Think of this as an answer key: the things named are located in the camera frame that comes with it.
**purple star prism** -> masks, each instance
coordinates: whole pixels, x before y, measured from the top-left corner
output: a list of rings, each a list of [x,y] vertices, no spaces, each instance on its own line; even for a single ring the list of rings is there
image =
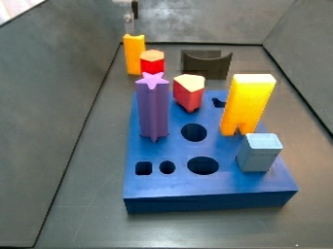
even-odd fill
[[[142,73],[144,78],[136,82],[141,136],[153,142],[169,135],[169,81],[164,74]]]

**light blue cube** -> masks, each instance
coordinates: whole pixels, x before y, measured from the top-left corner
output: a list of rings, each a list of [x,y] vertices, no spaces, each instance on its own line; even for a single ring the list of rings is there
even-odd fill
[[[273,133],[248,133],[237,155],[237,163],[244,172],[269,171],[284,149]]]

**gray surface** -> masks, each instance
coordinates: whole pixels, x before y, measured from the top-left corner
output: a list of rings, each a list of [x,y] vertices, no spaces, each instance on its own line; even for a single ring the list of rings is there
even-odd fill
[[[130,101],[137,77],[126,75],[124,49],[89,118],[38,248],[332,247],[333,142],[263,47],[149,46],[166,52],[166,79],[181,74],[181,50],[235,52],[235,73],[272,73],[277,86],[264,113],[268,131],[300,185],[284,208],[128,216],[122,201]]]
[[[0,246],[31,246],[120,39],[112,2],[47,1],[0,28]]]
[[[295,0],[140,0],[148,42],[263,44]]]
[[[333,133],[333,1],[299,0],[264,46]]]

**black arch block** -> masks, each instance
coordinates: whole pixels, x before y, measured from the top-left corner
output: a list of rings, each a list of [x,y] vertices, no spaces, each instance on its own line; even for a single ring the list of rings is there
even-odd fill
[[[221,56],[221,51],[183,50],[183,73],[203,75],[207,79],[225,80],[233,53]]]

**yellow rectangular block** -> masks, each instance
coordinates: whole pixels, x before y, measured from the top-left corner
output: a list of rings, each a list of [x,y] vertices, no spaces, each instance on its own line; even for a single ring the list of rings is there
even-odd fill
[[[128,74],[141,75],[141,54],[146,51],[145,35],[132,36],[126,34],[122,41]]]
[[[255,133],[273,92],[276,79],[271,74],[236,74],[220,124],[221,134]]]

